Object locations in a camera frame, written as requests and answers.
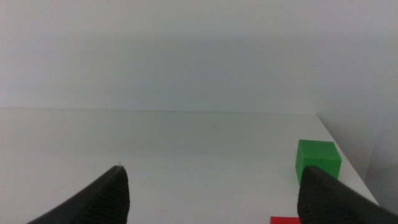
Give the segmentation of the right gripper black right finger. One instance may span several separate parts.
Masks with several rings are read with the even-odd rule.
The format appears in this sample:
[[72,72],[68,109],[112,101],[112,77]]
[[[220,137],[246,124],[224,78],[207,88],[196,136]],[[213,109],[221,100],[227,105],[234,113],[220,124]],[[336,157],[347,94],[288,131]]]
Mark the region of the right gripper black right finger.
[[297,213],[309,224],[397,224],[397,215],[358,194],[316,166],[302,173]]

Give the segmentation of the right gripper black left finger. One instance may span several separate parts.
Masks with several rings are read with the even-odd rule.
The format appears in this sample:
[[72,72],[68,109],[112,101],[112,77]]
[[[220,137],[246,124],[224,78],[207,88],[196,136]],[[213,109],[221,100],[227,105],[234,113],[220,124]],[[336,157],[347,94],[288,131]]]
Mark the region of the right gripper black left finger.
[[127,172],[123,166],[113,166],[83,190],[30,223],[126,223],[129,207]]

